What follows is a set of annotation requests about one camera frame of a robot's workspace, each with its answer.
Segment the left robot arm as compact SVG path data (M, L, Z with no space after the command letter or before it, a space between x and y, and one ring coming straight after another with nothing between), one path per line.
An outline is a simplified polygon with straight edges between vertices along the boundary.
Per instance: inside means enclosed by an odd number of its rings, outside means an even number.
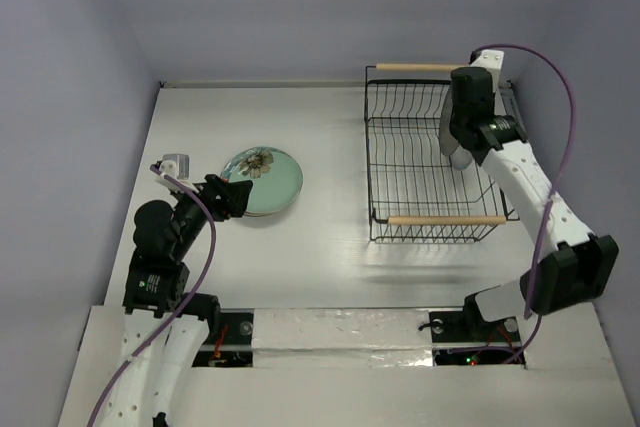
M186 372L204 342L225 339L216 296L187 284L186 254L205 227L241 218L253 184L216 175L192 184L164 163L152 172L175 197L143 204L134 216L134 252L123 298L122 365L103 418L105 426L169 426Z

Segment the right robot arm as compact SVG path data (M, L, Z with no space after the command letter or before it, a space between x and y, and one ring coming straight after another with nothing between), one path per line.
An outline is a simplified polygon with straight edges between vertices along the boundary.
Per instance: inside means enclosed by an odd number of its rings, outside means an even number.
M440 121L440 150L451 166L481 168L509 200L534 243L531 265L518 279L468 295L462 331L482 339L518 314L539 317L591 302L608 283L619 254L557 193L514 117L495 112L491 70L464 66L450 74Z

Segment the blue floral white plate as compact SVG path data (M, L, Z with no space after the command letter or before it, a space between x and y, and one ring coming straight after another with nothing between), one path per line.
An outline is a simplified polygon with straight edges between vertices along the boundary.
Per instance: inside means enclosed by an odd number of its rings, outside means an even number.
M247 220L252 221L252 222L258 222L258 221L278 222L285 216L286 216L286 212L285 211L279 211L279 212L274 212L274 213L269 213L269 214L253 214L253 213L249 214L249 213L247 213L245 215L245 218Z

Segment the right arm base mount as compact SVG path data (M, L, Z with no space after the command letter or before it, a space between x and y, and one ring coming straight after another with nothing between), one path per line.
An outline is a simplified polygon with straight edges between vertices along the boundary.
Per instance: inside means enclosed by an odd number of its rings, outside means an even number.
M486 321L474 301L428 313L419 332L429 333L435 366L526 365L515 317Z

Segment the white deep plate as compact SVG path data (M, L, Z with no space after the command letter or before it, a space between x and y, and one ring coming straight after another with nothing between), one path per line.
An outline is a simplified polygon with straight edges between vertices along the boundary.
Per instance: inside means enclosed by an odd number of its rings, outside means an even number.
M473 162L473 155L462 146L458 146L455 151L449 156L451 166L458 170L463 171L468 168Z

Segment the red and teal plate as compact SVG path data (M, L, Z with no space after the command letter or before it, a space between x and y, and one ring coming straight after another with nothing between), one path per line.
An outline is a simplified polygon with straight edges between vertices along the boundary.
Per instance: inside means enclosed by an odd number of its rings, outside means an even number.
M297 203L297 200L292 200L291 202L287 203L286 205L281 205L279 208L272 210L272 211L264 211L264 212L258 212L258 211L249 211L247 210L244 213L245 217L249 217L249 218L262 218L262 217L271 217L271 216L275 216L275 215L280 215L283 213L287 213L289 210L291 210Z

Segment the grey-green mottled plate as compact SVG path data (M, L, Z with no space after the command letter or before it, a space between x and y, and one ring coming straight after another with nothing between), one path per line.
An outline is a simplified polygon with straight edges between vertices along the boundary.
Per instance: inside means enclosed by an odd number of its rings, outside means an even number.
M448 89L444 97L444 102L440 114L439 123L439 146L441 154L445 157L451 157L459 148L459 141L450 131L451 118L453 114L453 101L451 90Z

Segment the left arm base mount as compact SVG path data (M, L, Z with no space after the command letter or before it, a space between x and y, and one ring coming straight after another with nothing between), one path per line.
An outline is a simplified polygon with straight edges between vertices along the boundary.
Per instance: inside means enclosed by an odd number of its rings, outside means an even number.
M253 366L253 310L223 310L221 324L210 334L192 362L193 367L245 368Z

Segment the light green flower plate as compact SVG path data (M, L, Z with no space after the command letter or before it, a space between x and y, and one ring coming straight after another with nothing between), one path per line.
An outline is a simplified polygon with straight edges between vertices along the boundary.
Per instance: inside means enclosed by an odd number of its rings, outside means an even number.
M303 172L288 153L270 146L251 147L227 162L221 177L231 183L250 180L246 216L278 213L291 205L303 187Z

